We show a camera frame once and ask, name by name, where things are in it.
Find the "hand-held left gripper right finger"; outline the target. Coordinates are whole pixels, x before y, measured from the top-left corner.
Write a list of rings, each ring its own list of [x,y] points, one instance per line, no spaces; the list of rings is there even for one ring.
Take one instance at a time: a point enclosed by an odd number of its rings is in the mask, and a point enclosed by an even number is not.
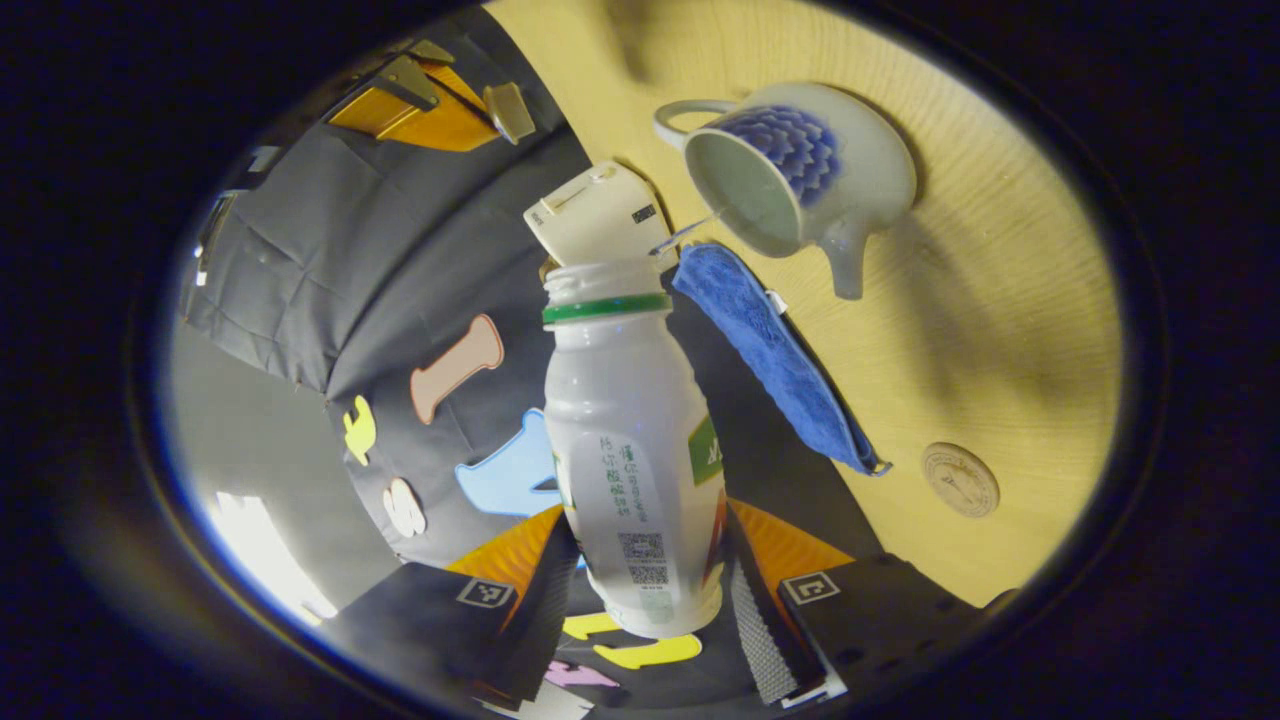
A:
[[[724,530],[739,638],[767,705],[879,702],[991,616],[892,553],[856,559],[750,503],[728,501]]]

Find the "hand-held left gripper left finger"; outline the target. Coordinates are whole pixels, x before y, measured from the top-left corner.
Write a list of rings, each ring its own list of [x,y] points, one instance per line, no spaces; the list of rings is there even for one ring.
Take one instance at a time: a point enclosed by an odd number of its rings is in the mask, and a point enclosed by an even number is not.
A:
[[[554,506],[445,568],[407,562],[320,626],[394,694],[440,711],[538,697],[570,605],[579,546]]]

